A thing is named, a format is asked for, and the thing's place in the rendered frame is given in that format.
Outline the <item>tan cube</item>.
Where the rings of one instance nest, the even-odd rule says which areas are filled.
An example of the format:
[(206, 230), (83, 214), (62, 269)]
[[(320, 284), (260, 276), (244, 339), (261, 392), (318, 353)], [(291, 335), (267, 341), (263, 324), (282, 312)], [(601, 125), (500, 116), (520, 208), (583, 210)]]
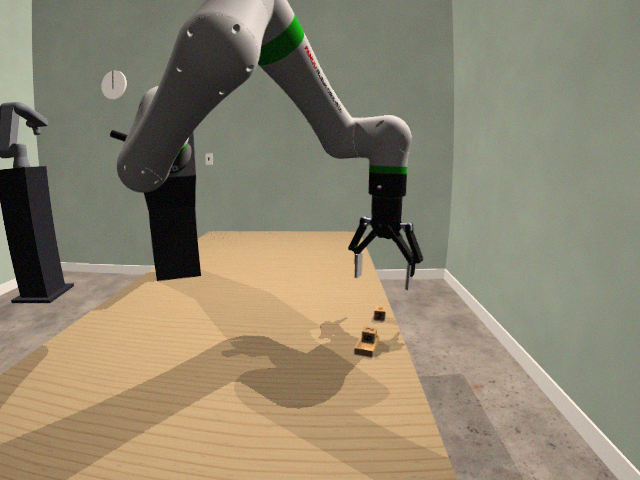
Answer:
[(374, 344), (377, 337), (377, 328), (365, 326), (362, 331), (362, 340), (363, 343)]
[(386, 307), (375, 306), (374, 320), (385, 321)]

